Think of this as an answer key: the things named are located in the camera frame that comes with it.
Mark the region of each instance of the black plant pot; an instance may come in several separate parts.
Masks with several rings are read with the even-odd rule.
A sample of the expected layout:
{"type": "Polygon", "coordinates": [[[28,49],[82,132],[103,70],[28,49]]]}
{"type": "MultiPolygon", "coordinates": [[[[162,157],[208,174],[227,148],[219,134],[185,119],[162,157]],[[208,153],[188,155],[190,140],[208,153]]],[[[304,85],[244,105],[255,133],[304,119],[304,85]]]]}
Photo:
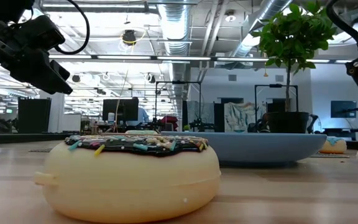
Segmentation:
{"type": "Polygon", "coordinates": [[[274,112],[267,113],[268,126],[271,133],[306,133],[309,113],[306,112],[274,112]]]}

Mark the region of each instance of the green leaves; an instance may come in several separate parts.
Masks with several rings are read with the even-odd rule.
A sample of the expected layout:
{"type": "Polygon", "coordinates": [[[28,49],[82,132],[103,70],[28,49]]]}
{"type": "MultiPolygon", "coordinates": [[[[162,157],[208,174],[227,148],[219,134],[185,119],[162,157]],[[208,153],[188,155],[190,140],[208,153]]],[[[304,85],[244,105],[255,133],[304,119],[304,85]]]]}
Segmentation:
{"type": "Polygon", "coordinates": [[[319,41],[317,42],[319,48],[323,50],[328,50],[328,42],[327,41],[319,41]]]}
{"type": "Polygon", "coordinates": [[[260,32],[251,32],[251,36],[260,37],[260,32]]]}
{"type": "Polygon", "coordinates": [[[278,68],[281,67],[281,60],[279,58],[276,58],[276,61],[275,61],[276,65],[278,68]]]}
{"type": "Polygon", "coordinates": [[[266,62],[266,66],[270,66],[270,65],[273,65],[273,63],[276,61],[275,58],[270,58],[269,60],[267,60],[266,62]]]}
{"type": "Polygon", "coordinates": [[[326,10],[321,10],[320,3],[315,1],[304,8],[312,15],[302,14],[299,6],[290,4],[291,13],[284,16],[279,12],[269,20],[263,20],[266,25],[261,31],[251,33],[253,37],[260,37],[259,51],[267,54],[267,66],[315,68],[308,60],[314,57],[316,50],[328,49],[327,40],[332,39],[336,28],[332,27],[326,10]]]}
{"type": "Polygon", "coordinates": [[[290,10],[292,13],[294,13],[295,15],[300,15],[301,11],[299,10],[299,6],[296,4],[291,3],[290,4],[290,10]]]}
{"type": "Polygon", "coordinates": [[[320,8],[321,8],[321,5],[320,5],[319,1],[316,1],[316,2],[308,2],[306,9],[313,15],[316,15],[320,11],[320,8]]]}

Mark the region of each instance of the air duct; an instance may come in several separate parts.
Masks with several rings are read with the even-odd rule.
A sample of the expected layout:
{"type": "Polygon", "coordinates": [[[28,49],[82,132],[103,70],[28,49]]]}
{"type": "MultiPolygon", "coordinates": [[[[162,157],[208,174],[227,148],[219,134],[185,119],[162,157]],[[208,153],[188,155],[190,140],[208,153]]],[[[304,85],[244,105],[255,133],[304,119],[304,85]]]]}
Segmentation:
{"type": "MultiPolygon", "coordinates": [[[[278,12],[285,9],[292,0],[264,0],[260,5],[259,11],[249,15],[246,17],[242,25],[242,33],[244,39],[242,42],[236,47],[236,49],[231,53],[230,57],[245,57],[251,51],[253,47],[255,47],[258,42],[250,41],[252,40],[252,36],[249,33],[252,29],[255,29],[257,24],[261,19],[270,19],[278,12]]],[[[240,65],[239,68],[244,67],[243,65],[234,62],[224,65],[223,67],[226,69],[237,68],[236,65],[240,65]]]]}
{"type": "MultiPolygon", "coordinates": [[[[165,43],[165,49],[169,56],[189,55],[190,46],[188,43],[180,42],[188,40],[188,27],[190,6],[182,4],[159,4],[158,11],[161,15],[161,28],[163,38],[174,40],[165,43]]],[[[190,80],[190,64],[188,63],[171,63],[169,65],[169,73],[172,81],[189,81],[190,80]]],[[[183,90],[188,90],[188,85],[174,85],[173,94],[175,99],[182,99],[183,90]]],[[[181,111],[181,102],[177,103],[178,111],[181,111]]]]}

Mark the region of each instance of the blue bowl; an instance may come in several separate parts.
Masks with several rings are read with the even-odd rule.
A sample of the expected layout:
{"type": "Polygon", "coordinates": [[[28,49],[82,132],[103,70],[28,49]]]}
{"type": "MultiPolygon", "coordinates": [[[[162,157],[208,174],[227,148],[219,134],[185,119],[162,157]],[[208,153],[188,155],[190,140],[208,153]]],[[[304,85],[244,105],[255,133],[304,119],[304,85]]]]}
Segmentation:
{"type": "Polygon", "coordinates": [[[273,164],[295,162],[316,154],[324,145],[324,134],[281,133],[179,133],[164,136],[197,136],[208,139],[222,164],[273,164]]]}

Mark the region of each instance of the wooden table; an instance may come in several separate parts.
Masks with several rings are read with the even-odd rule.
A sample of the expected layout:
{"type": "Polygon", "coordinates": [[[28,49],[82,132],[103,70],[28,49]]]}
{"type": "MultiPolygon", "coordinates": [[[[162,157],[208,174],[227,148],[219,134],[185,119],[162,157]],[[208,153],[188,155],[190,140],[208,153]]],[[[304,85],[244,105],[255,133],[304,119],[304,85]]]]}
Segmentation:
{"type": "MultiPolygon", "coordinates": [[[[85,223],[55,213],[32,183],[57,142],[0,145],[0,224],[85,223]]],[[[204,208],[160,223],[358,224],[358,162],[314,158],[282,169],[222,169],[221,189],[204,208]]]]}

